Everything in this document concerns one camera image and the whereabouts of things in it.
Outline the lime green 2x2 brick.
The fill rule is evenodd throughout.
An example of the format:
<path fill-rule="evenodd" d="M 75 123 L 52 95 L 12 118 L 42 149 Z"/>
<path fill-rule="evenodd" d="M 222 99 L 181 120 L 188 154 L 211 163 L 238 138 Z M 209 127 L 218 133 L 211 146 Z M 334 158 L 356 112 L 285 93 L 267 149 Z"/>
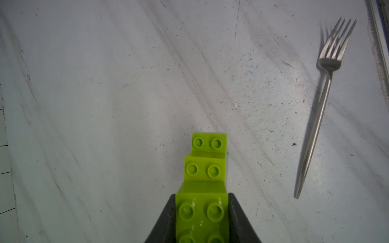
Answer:
<path fill-rule="evenodd" d="M 229 242 L 229 196 L 223 181 L 183 182 L 175 204 L 178 243 Z"/>
<path fill-rule="evenodd" d="M 193 133 L 192 151 L 227 154 L 228 137 L 225 133 Z"/>

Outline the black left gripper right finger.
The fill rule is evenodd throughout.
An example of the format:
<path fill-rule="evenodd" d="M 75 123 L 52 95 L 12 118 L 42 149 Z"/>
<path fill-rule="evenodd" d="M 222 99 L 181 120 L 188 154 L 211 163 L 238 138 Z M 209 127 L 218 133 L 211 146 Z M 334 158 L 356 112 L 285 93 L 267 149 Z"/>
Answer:
<path fill-rule="evenodd" d="M 229 193 L 229 234 L 230 243 L 262 243 L 245 215 L 238 199 Z"/>

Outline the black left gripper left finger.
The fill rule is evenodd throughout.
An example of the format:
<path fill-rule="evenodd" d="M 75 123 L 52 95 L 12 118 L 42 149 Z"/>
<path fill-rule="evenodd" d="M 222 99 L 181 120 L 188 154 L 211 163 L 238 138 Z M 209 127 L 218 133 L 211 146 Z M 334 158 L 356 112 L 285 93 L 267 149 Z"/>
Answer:
<path fill-rule="evenodd" d="M 163 208 L 145 243 L 176 243 L 176 194 L 172 194 Z"/>

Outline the lime green 2x4 brick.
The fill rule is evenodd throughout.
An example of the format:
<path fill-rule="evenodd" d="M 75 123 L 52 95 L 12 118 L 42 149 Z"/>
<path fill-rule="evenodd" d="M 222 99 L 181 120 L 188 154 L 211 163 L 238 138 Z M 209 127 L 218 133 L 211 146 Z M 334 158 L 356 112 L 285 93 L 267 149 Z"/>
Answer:
<path fill-rule="evenodd" d="M 226 180 L 227 154 L 191 152 L 184 157 L 184 181 Z"/>

